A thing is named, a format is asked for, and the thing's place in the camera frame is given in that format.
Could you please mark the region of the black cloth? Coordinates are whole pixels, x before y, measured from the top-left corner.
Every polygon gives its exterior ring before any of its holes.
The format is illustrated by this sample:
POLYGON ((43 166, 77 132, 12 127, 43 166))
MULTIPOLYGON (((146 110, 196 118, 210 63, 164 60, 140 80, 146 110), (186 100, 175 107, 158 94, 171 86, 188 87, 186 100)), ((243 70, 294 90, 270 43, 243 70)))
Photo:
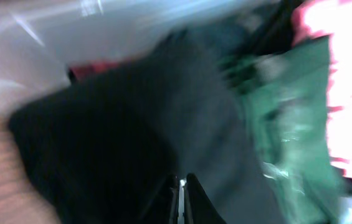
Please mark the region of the black cloth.
POLYGON ((226 223, 284 223, 219 61, 189 31, 39 98, 7 122, 61 223, 139 223, 169 175, 194 174, 226 223))

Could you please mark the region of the large black garment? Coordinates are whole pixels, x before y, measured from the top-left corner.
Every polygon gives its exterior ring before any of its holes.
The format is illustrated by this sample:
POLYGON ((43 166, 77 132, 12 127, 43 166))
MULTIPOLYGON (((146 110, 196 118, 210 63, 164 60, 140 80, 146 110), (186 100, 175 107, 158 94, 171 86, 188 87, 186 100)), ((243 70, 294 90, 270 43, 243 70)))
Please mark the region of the large black garment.
POLYGON ((254 30, 242 47, 242 52, 252 55, 280 54, 291 49, 295 31, 292 14, 302 0, 281 0, 259 10, 263 23, 254 30))

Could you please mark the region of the dark green cloth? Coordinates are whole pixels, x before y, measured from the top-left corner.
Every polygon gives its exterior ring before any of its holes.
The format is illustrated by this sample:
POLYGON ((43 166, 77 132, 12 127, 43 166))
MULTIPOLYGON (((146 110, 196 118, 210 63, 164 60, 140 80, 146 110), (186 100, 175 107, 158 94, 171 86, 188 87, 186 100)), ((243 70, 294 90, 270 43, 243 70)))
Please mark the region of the dark green cloth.
POLYGON ((338 223, 343 181, 326 141, 327 37, 282 54, 224 58, 230 89, 288 223, 338 223))

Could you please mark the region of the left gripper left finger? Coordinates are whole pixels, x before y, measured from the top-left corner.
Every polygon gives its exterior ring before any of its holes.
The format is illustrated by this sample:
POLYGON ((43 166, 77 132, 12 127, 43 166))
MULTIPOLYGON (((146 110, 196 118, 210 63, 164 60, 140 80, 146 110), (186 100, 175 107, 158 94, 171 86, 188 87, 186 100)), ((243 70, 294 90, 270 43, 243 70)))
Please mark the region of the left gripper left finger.
POLYGON ((179 179, 169 175, 141 217, 140 224, 178 223, 179 179))

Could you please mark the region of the red navy plaid shirt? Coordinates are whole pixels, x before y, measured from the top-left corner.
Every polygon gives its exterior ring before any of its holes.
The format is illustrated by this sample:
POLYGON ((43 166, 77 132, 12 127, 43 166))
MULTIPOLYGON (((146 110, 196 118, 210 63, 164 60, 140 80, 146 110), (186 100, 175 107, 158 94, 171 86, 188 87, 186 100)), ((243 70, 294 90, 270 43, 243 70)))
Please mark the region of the red navy plaid shirt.
POLYGON ((117 68, 121 62, 93 62, 82 65, 72 65, 67 69, 67 76, 71 83, 79 82, 93 75, 117 68))

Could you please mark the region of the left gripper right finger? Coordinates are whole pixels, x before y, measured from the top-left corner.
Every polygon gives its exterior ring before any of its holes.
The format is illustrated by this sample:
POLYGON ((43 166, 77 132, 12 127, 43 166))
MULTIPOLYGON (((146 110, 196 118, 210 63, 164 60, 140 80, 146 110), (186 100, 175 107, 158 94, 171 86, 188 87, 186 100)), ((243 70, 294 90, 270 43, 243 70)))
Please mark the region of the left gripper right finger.
POLYGON ((194 174, 187 175, 184 186, 184 223, 226 224, 194 174))

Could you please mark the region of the clear plastic storage bin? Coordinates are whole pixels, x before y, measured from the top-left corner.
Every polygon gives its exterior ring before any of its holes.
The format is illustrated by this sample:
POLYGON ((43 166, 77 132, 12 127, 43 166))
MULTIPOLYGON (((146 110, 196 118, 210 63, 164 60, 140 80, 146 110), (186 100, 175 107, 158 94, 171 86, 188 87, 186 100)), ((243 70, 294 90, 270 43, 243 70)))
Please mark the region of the clear plastic storage bin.
POLYGON ((118 60, 170 30, 268 1, 0 1, 0 224, 59 220, 29 185, 5 130, 19 103, 67 86, 71 64, 118 60))

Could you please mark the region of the pink salmon garment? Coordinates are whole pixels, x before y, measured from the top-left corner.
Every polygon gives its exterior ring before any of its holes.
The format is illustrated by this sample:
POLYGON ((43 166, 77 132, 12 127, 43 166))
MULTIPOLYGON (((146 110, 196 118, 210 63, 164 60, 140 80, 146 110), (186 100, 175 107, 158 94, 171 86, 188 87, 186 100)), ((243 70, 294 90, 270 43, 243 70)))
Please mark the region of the pink salmon garment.
POLYGON ((294 42, 329 37, 327 141, 333 166, 352 179, 352 1, 306 1, 292 17, 294 42))

